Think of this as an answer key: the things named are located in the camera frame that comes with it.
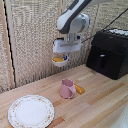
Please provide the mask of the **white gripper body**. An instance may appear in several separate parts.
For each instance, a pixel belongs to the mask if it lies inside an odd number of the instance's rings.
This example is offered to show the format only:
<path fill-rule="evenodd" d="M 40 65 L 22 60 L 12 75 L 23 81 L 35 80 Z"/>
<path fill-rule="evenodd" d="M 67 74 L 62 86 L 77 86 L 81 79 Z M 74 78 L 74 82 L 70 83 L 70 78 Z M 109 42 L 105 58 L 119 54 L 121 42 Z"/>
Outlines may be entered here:
<path fill-rule="evenodd" d="M 67 43 L 65 40 L 55 40 L 53 43 L 54 53 L 73 52 L 73 51 L 78 51 L 80 48 L 81 48 L 80 40 L 76 40 L 69 43 Z"/>

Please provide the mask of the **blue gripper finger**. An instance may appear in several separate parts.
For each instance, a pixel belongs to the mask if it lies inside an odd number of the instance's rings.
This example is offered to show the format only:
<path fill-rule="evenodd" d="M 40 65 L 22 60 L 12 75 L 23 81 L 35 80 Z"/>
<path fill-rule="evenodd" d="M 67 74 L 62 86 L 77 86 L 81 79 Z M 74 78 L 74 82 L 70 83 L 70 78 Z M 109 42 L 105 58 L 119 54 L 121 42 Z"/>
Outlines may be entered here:
<path fill-rule="evenodd" d="M 64 59 L 65 61 L 68 61 L 69 60 L 69 54 L 67 54 L 66 56 L 65 56 L 65 59 Z"/>

